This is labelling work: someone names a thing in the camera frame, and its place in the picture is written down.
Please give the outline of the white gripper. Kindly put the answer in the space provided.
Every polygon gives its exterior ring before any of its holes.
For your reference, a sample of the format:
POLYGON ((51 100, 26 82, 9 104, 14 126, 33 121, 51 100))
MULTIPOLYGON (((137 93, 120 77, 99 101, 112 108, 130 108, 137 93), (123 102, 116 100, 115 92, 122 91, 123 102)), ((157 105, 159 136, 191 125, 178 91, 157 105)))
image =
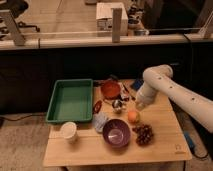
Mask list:
POLYGON ((152 104, 157 95, 157 91, 152 88, 149 84, 144 83, 136 93, 135 106, 141 111, 146 106, 152 104))

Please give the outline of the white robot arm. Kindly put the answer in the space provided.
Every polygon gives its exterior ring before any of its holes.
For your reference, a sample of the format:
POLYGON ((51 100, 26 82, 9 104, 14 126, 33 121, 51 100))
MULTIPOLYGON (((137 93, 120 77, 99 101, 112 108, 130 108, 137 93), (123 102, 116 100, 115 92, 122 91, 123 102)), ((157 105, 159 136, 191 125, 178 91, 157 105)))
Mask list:
POLYGON ((135 106, 141 111, 152 104, 158 92, 213 133, 213 101, 209 100, 172 80, 173 70, 169 65, 149 67, 143 72, 143 85, 136 93, 135 106))

